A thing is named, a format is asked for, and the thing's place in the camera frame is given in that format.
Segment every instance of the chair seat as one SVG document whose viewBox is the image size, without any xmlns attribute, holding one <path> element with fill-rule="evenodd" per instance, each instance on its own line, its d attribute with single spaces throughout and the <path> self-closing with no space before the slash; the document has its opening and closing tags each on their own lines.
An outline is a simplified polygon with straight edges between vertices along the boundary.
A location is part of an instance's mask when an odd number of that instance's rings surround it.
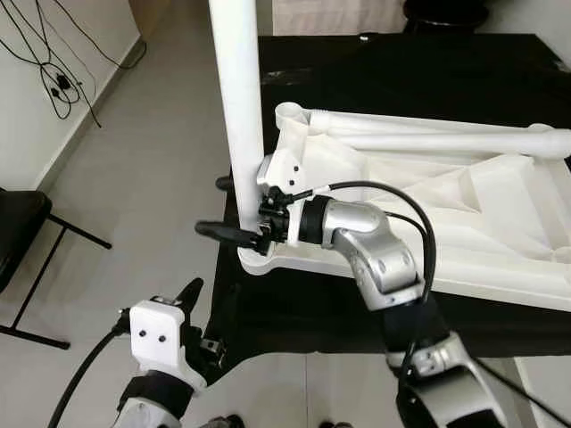
<svg viewBox="0 0 571 428">
<path fill-rule="evenodd" d="M 52 209 L 41 192 L 0 192 L 0 292 L 12 275 Z"/>
<path fill-rule="evenodd" d="M 489 13 L 481 0 L 407 0 L 404 14 L 409 20 L 433 26 L 475 28 Z"/>
</svg>

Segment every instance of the white pipe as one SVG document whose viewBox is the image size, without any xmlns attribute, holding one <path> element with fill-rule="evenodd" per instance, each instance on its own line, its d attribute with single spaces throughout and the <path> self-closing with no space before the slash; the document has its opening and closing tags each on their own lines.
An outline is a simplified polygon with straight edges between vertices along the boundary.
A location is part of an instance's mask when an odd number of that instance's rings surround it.
<svg viewBox="0 0 571 428">
<path fill-rule="evenodd" d="M 571 155 L 569 129 L 493 134 L 338 136 L 335 139 L 357 150 L 521 153 L 544 159 L 564 159 Z"/>
<path fill-rule="evenodd" d="M 515 132 L 527 128 L 502 127 L 449 120 L 404 118 L 340 111 L 308 110 L 297 103 L 281 103 L 276 107 L 276 125 L 281 129 L 284 119 L 310 126 L 312 134 L 434 134 L 462 132 Z"/>
<path fill-rule="evenodd" d="M 255 0 L 210 0 L 212 34 L 240 227 L 257 230 L 263 160 Z"/>
</svg>

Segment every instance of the black chair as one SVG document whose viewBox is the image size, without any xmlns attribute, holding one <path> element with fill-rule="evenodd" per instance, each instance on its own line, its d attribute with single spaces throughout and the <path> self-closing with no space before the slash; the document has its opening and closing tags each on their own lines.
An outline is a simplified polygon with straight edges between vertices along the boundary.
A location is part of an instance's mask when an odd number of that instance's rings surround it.
<svg viewBox="0 0 571 428">
<path fill-rule="evenodd" d="M 44 261 L 44 264 L 39 270 L 34 284 L 18 311 L 18 315 L 16 315 L 16 318 L 9 327 L 0 325 L 0 333 L 66 350 L 70 347 L 68 342 L 61 342 L 37 334 L 23 332 L 22 330 L 18 330 L 18 323 L 67 230 L 81 235 L 106 249 L 110 249 L 112 245 L 56 217 L 50 213 L 51 209 L 52 202 L 42 192 L 9 192 L 0 188 L 0 292 L 10 283 L 24 254 L 26 254 L 26 251 L 34 241 L 34 238 L 46 219 L 62 226 L 62 230 L 58 234 L 46 261 Z"/>
<path fill-rule="evenodd" d="M 483 0 L 407 0 L 404 33 L 470 34 L 488 18 Z"/>
</svg>

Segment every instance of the tiled floor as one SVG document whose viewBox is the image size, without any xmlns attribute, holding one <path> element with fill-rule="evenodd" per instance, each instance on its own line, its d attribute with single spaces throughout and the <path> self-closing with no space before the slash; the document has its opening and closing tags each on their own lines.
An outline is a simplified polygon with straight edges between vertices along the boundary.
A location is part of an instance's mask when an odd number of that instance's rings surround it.
<svg viewBox="0 0 571 428">
<path fill-rule="evenodd" d="M 111 240 L 106 251 L 66 235 L 21 328 L 69 339 L 55 350 L 0 335 L 0 426 L 45 426 L 79 362 L 109 330 L 117 309 L 155 294 L 174 296 L 193 277 L 207 286 L 194 323 L 208 319 L 217 245 L 194 233 L 220 218 L 214 188 L 228 172 L 216 64 L 205 1 L 174 0 L 147 57 L 121 82 L 50 196 L 55 212 Z M 13 318 L 57 228 L 47 225 L 0 299 Z M 66 427 L 110 426 L 137 367 L 128 338 L 103 352 L 66 411 Z M 237 412 L 249 428 L 400 427 L 396 381 L 384 359 L 364 355 L 265 355 L 244 362 L 194 399 L 192 428 Z"/>
</svg>

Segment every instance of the black stand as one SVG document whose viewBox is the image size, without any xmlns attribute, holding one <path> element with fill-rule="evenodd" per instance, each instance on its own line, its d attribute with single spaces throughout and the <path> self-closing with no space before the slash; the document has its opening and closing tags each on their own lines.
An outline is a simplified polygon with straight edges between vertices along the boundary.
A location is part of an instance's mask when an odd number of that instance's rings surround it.
<svg viewBox="0 0 571 428">
<path fill-rule="evenodd" d="M 8 335 L 11 335 L 14 337 L 20 337 L 21 339 L 25 339 L 27 341 L 42 343 L 42 344 L 47 345 L 47 346 L 53 346 L 55 348 L 60 348 L 62 350 L 66 350 L 70 347 L 69 342 L 57 341 L 55 339 L 50 339 L 48 337 L 40 336 L 37 334 L 23 332 L 22 330 L 18 330 L 18 328 L 17 328 L 18 323 L 20 322 L 22 316 L 24 315 L 24 311 L 26 310 L 26 307 L 29 305 L 29 301 L 32 299 L 34 292 L 36 292 L 37 286 L 39 285 L 39 282 L 42 280 L 42 277 L 44 276 L 44 273 L 46 272 L 47 265 L 52 260 L 52 257 L 54 256 L 55 251 L 57 250 L 57 247 L 60 245 L 60 242 L 62 241 L 63 235 L 65 234 L 66 230 L 69 229 L 71 232 L 78 234 L 80 236 L 83 236 L 84 238 L 88 239 L 92 243 L 96 243 L 97 245 L 101 245 L 102 247 L 104 247 L 107 250 L 109 250 L 112 247 L 112 245 L 106 241 L 103 241 L 102 239 L 100 239 L 96 236 L 91 235 L 90 233 L 86 232 L 85 230 L 80 229 L 79 227 L 68 223 L 67 221 L 65 221 L 59 217 L 56 217 L 53 214 L 49 214 L 47 216 L 47 218 L 52 220 L 54 223 L 57 223 L 58 225 L 62 226 L 62 231 L 57 236 L 57 239 L 55 240 L 55 243 L 52 246 L 50 253 L 47 255 L 46 261 L 44 261 L 42 268 L 39 270 L 39 273 L 37 274 L 36 279 L 34 280 L 34 284 L 32 285 L 32 288 L 29 290 L 28 295 L 26 296 L 26 299 L 22 303 L 20 310 L 18 311 L 18 315 L 16 315 L 16 318 L 14 319 L 12 325 L 10 325 L 9 327 L 7 327 L 5 325 L 0 325 L 0 333 L 8 334 Z"/>
</svg>

